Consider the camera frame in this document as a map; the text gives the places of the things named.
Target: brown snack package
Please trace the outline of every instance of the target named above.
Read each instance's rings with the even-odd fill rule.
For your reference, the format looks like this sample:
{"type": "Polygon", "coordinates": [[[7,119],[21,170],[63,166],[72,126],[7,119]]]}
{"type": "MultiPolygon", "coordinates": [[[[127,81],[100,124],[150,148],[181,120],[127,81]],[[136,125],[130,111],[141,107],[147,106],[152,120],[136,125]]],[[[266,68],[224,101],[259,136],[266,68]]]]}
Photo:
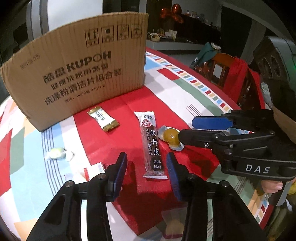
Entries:
{"type": "Polygon", "coordinates": [[[163,162],[159,151],[154,112],[135,112],[135,115],[139,119],[142,134],[146,168],[146,173],[143,177],[167,179],[167,176],[163,171],[163,162]]]}

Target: gold candy wrapper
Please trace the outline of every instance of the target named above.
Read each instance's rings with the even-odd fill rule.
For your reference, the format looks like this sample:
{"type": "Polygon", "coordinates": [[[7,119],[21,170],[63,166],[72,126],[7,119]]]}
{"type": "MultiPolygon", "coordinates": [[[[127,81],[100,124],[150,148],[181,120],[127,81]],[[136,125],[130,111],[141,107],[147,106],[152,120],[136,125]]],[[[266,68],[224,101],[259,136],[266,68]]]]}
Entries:
{"type": "Polygon", "coordinates": [[[118,121],[109,116],[100,106],[91,109],[88,114],[99,123],[103,131],[109,131],[119,126],[118,121]]]}

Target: decorative item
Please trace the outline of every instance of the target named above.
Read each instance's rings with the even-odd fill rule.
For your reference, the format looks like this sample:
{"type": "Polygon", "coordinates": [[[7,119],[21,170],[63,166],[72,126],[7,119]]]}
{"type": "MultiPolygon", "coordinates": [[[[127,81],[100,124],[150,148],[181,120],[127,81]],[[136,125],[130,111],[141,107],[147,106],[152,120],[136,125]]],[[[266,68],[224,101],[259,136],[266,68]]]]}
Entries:
{"type": "Polygon", "coordinates": [[[151,40],[154,42],[159,42],[160,41],[160,37],[157,33],[152,33],[151,35],[151,40]]]}
{"type": "Polygon", "coordinates": [[[168,32],[170,33],[170,35],[173,37],[173,40],[175,41],[177,36],[177,31],[169,29],[168,32]]]}
{"type": "Polygon", "coordinates": [[[200,21],[201,21],[202,23],[205,22],[205,15],[204,15],[203,13],[200,14],[200,21]]]}
{"type": "Polygon", "coordinates": [[[175,14],[178,14],[178,15],[182,14],[182,9],[181,9],[180,4],[175,3],[172,6],[172,13],[175,13],[175,14]]]}
{"type": "Polygon", "coordinates": [[[182,13],[181,6],[179,4],[174,4],[172,10],[166,7],[163,8],[160,12],[160,17],[163,19],[171,17],[176,22],[184,23],[184,19],[179,15],[180,13],[182,13]]]}
{"type": "Polygon", "coordinates": [[[190,14],[190,17],[196,18],[197,17],[197,12],[192,11],[191,14],[190,14]]]}
{"type": "Polygon", "coordinates": [[[212,46],[212,48],[213,48],[215,51],[217,51],[217,52],[219,52],[219,50],[221,49],[221,47],[220,47],[219,45],[216,45],[216,44],[214,44],[214,43],[211,43],[211,46],[212,46]]]}

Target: cardboard box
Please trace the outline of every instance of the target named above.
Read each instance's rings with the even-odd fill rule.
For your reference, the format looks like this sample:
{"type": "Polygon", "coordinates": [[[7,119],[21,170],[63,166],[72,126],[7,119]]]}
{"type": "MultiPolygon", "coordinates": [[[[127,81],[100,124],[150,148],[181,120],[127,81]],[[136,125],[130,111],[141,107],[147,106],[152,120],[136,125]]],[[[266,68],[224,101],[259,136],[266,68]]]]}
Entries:
{"type": "Polygon", "coordinates": [[[11,97],[39,131],[143,86],[148,14],[103,14],[27,44],[1,67],[11,97]]]}

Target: blue gripper pad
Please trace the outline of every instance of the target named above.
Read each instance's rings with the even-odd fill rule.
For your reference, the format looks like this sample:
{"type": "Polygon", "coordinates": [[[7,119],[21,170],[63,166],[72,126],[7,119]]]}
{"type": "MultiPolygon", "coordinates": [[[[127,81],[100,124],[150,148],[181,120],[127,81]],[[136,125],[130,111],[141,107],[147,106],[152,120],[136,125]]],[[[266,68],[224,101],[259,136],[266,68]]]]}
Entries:
{"type": "Polygon", "coordinates": [[[197,116],[193,118],[192,126],[198,130],[227,130],[233,122],[227,117],[197,116]]]}
{"type": "Polygon", "coordinates": [[[115,164],[109,165],[105,174],[108,176],[106,195],[109,196],[109,202],[115,201],[119,196],[122,187],[123,178],[127,168],[127,154],[121,152],[115,164]]]}
{"type": "Polygon", "coordinates": [[[186,166],[178,163],[174,153],[167,154],[166,164],[168,169],[168,175],[170,177],[170,184],[177,200],[187,201],[186,199],[186,179],[189,174],[186,166]]]}

